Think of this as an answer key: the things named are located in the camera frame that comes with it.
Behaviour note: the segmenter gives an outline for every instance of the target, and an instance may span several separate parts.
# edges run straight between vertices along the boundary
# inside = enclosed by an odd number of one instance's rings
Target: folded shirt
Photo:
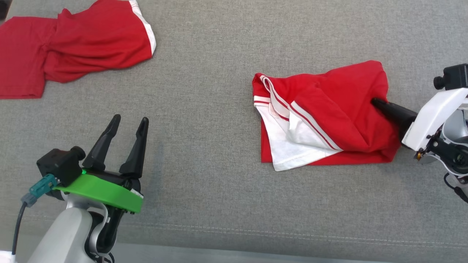
[[[272,78],[257,73],[254,106],[262,117],[261,158],[276,171],[303,165],[391,162],[398,127],[371,105],[387,100],[378,61],[312,75]]]
[[[0,99],[40,98],[45,80],[69,82],[153,56],[151,26],[134,0],[98,0],[56,19],[13,17],[0,26]]]

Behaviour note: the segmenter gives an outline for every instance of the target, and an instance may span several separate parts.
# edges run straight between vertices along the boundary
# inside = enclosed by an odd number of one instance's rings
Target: teal cable connector
[[[59,183],[55,179],[55,176],[48,174],[29,189],[29,193],[25,194],[21,198],[21,202],[25,202],[27,207],[32,207],[39,199],[39,197],[45,193],[50,192],[58,184]]]

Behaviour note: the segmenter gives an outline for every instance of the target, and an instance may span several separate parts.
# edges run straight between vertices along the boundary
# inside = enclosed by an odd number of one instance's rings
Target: gray couch
[[[8,17],[56,17],[93,0],[13,2]],[[389,100],[419,110],[434,76],[468,61],[466,0],[140,0],[154,57],[126,70],[48,82],[42,99],[0,101],[0,232],[52,148],[87,152],[111,117],[120,130],[106,163],[118,169],[150,119],[143,211],[118,240],[300,256],[455,263],[468,256],[468,205],[433,163],[401,149],[390,164],[302,167],[260,163],[256,72],[322,73],[369,59],[388,74]],[[22,233],[44,234],[64,203],[41,199]]]

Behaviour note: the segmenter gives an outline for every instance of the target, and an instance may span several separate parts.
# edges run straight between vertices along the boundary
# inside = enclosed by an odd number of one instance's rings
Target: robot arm
[[[448,173],[444,177],[463,201],[468,203],[468,64],[444,69],[444,77],[434,79],[437,93],[419,113],[374,98],[373,105],[399,125],[400,140],[416,151],[420,163],[440,161]]]
[[[146,117],[141,120],[128,159],[116,173],[105,170],[104,160],[119,123],[117,114],[83,161],[83,167],[78,161],[86,155],[77,146],[68,152],[54,149],[37,161],[44,179],[51,177],[54,182],[48,185],[46,194],[66,201],[67,205],[29,263],[111,262],[107,257],[113,261],[110,251],[122,216],[127,212],[140,212],[143,204],[139,179],[143,172],[149,121]],[[37,196],[34,189],[32,187],[26,196]],[[28,207],[34,202],[35,199],[29,202]],[[100,212],[89,211],[89,208]]]

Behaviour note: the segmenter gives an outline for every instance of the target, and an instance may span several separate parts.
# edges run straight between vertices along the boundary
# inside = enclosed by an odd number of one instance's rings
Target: seam stitching
[[[25,215],[25,218],[31,218],[31,220],[41,221],[44,219],[34,218],[45,218],[46,220],[54,221],[54,218],[47,216],[38,215]],[[421,246],[421,245],[403,245],[403,244],[382,244],[382,243],[371,243],[371,242],[358,242],[358,241],[345,241],[345,240],[325,240],[325,239],[312,239],[306,237],[323,237],[323,238],[337,238],[346,240],[362,240],[362,241],[382,241],[382,242],[400,242],[400,243],[421,243],[421,244],[440,244],[440,245],[455,245],[455,246],[468,246],[468,244],[462,243],[447,243],[447,242],[429,242],[429,241],[402,241],[402,240],[385,240],[385,239],[370,239],[370,238],[357,238],[357,237],[341,237],[341,236],[328,236],[328,235],[314,235],[314,234],[297,234],[287,232],[275,232],[275,231],[263,231],[263,230],[251,230],[251,229],[239,229],[239,228],[226,228],[226,227],[214,227],[214,226],[189,226],[189,225],[175,225],[175,224],[162,224],[162,223],[136,223],[132,225],[122,224],[121,226],[150,226],[151,228],[165,229],[165,230],[187,230],[194,232],[212,232],[220,234],[245,234],[245,235],[259,235],[259,236],[270,236],[270,237],[282,237],[282,238],[294,238],[294,239],[306,239],[306,240],[320,240],[320,241],[340,241],[340,242],[355,242],[364,244],[379,244],[379,245],[396,245],[396,246],[416,246],[416,247],[430,247],[430,248],[462,248],[462,247],[442,247],[442,246]],[[157,226],[171,226],[179,228],[169,227],[157,227]],[[199,228],[199,229],[214,229],[210,230],[197,230],[197,229],[184,229],[184,228]]]

